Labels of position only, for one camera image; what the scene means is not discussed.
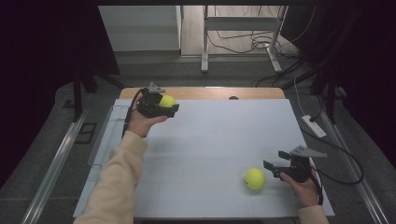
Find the wooden table edge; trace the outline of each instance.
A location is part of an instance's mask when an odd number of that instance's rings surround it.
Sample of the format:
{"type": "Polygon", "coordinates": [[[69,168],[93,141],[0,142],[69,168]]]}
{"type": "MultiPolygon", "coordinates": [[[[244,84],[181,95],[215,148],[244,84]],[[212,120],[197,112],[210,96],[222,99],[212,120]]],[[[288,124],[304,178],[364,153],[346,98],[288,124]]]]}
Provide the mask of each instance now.
{"type": "MultiPolygon", "coordinates": [[[[177,100],[228,100],[235,96],[247,99],[286,99],[280,88],[242,88],[242,87],[163,87],[165,93],[177,100]]],[[[120,99],[133,99],[141,88],[125,88],[120,99]]]]}

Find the black curtain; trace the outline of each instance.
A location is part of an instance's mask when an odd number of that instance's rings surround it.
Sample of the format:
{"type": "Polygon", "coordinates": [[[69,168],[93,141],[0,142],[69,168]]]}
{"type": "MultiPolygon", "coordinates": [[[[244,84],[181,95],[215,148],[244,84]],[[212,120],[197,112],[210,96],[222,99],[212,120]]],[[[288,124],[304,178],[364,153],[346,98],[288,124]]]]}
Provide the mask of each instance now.
{"type": "Polygon", "coordinates": [[[346,91],[344,106],[396,167],[395,11],[369,1],[341,50],[337,84],[346,91]]]}
{"type": "Polygon", "coordinates": [[[74,73],[95,92],[95,71],[120,71],[91,1],[2,1],[0,29],[3,186],[46,121],[56,91],[74,73]]]}

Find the finger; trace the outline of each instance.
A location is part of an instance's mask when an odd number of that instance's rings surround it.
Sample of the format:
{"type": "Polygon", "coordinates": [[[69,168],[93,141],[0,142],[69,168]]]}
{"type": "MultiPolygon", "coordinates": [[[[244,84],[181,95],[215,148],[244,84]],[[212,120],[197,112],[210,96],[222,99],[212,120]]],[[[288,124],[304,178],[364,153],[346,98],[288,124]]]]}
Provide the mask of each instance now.
{"type": "Polygon", "coordinates": [[[282,179],[288,183],[289,185],[291,185],[292,188],[296,188],[298,186],[297,182],[295,182],[293,180],[293,178],[291,178],[289,175],[285,174],[285,173],[280,173],[280,177],[282,177],[282,179]]]}
{"type": "Polygon", "coordinates": [[[134,106],[132,107],[133,109],[137,108],[137,102],[140,101],[140,99],[142,99],[143,95],[142,93],[139,93],[139,95],[136,97],[136,99],[134,100],[134,106]]]}
{"type": "Polygon", "coordinates": [[[148,125],[151,127],[152,125],[154,125],[156,123],[164,122],[167,119],[168,119],[168,117],[166,117],[166,116],[159,116],[159,117],[155,117],[152,119],[148,119],[148,125]]]}

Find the gray bracket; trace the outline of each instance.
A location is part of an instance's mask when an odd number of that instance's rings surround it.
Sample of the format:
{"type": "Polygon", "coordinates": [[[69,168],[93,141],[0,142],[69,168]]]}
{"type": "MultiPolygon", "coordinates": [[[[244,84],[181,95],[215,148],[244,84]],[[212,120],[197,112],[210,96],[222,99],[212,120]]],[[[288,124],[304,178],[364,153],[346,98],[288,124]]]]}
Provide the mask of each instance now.
{"type": "Polygon", "coordinates": [[[148,86],[148,92],[149,93],[165,92],[165,90],[161,87],[156,86],[153,82],[150,82],[148,86]]]}
{"type": "Polygon", "coordinates": [[[290,155],[300,156],[300,157],[314,157],[314,158],[325,158],[327,157],[326,153],[321,153],[315,151],[314,149],[308,147],[297,146],[290,152],[290,155]]]}

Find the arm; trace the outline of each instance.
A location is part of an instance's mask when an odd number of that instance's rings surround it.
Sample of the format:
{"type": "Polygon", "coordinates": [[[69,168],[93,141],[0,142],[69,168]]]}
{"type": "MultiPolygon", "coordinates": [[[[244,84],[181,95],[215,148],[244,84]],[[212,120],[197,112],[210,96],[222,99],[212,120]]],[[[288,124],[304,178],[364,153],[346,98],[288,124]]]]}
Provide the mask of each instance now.
{"type": "Polygon", "coordinates": [[[298,215],[302,224],[328,224],[329,221],[324,214],[323,208],[318,204],[318,193],[314,182],[308,179],[304,183],[297,183],[290,176],[281,173],[280,177],[291,185],[298,200],[303,206],[298,211],[298,215]]]}
{"type": "Polygon", "coordinates": [[[134,223],[134,190],[142,174],[141,158],[148,146],[142,137],[152,125],[166,119],[166,116],[147,119],[137,111],[132,112],[120,145],[112,149],[84,212],[74,223],[134,223]]]}

